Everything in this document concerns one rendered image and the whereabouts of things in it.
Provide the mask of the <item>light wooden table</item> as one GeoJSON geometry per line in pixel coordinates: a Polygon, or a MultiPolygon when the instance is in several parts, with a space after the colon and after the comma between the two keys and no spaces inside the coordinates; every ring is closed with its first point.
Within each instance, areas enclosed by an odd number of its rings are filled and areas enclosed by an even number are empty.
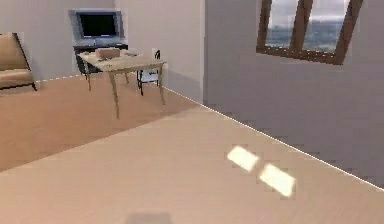
{"type": "Polygon", "coordinates": [[[102,60],[100,59],[95,52],[91,53],[79,53],[78,56],[84,62],[84,67],[86,70],[87,79],[90,79],[88,65],[96,67],[102,73],[108,75],[111,87],[112,87],[112,96],[114,100],[116,118],[120,118],[120,108],[119,108],[119,97],[117,92],[116,74],[125,74],[130,72],[136,72],[141,70],[157,69],[158,81],[159,81],[159,91],[160,99],[162,103],[165,103],[164,98],[164,89],[162,84],[162,70],[163,65],[166,64],[165,60],[150,58],[149,56],[138,54],[137,56],[128,56],[126,53],[122,53],[119,57],[112,59],[102,60]]]}

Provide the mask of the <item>brown cardboard box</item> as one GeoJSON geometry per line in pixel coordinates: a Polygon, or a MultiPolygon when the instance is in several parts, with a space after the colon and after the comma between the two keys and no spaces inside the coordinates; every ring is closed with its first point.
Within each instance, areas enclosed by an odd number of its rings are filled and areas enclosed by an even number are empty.
{"type": "Polygon", "coordinates": [[[95,50],[95,54],[99,59],[110,59],[120,56],[119,48],[98,48],[95,50]]]}

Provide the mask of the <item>black television stand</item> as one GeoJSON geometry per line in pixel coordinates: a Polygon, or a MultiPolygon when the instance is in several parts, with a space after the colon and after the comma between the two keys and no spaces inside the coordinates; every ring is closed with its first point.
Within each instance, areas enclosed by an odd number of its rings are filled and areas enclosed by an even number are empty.
{"type": "Polygon", "coordinates": [[[86,73],[84,62],[83,62],[82,58],[79,56],[80,53],[94,52],[98,48],[110,48],[110,47],[114,47],[114,48],[118,48],[118,49],[125,49],[125,50],[128,49],[128,45],[122,44],[122,43],[102,44],[102,45],[76,45],[76,46],[74,46],[73,49],[74,49],[74,53],[76,56],[76,61],[77,61],[79,71],[82,74],[86,73]]]}

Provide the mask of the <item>grey television set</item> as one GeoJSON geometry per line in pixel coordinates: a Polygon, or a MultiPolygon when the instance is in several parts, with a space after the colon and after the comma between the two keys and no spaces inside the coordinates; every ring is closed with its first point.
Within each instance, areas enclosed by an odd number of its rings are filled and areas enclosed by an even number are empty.
{"type": "Polygon", "coordinates": [[[70,9],[74,42],[118,40],[124,37],[122,13],[107,9],[70,9]]]}

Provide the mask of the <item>brown framed window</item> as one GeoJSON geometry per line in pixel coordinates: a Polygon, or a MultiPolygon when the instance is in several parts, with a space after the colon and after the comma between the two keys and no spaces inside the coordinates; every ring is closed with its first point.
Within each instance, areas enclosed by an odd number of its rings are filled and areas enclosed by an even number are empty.
{"type": "Polygon", "coordinates": [[[261,0],[256,51],[344,63],[364,0],[261,0]]]}

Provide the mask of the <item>white chair with black frame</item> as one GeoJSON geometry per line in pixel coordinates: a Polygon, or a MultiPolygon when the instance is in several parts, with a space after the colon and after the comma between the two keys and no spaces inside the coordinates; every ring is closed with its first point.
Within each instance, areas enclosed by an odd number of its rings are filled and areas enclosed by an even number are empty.
{"type": "Polygon", "coordinates": [[[140,94],[144,95],[143,85],[146,83],[155,83],[159,85],[159,68],[151,68],[147,70],[139,70],[136,72],[137,86],[140,90],[140,94]]]}

